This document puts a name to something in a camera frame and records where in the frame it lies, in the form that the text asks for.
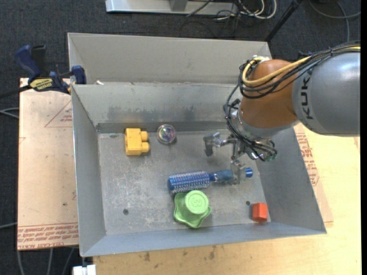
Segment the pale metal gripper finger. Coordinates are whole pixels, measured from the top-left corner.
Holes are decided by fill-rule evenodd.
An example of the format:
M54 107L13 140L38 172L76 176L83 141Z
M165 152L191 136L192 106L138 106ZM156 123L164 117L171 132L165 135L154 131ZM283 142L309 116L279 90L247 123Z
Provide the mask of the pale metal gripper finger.
M232 184L240 184L246 177L246 168L246 165L242 164L239 160L231 161L231 172L233 175Z
M221 137L219 132L215 132L211 135L206 135L203 138L204 144L205 144L205 154L206 156L212 156L213 155L213 148L219 148L223 147L229 143L231 143L231 139L224 139Z

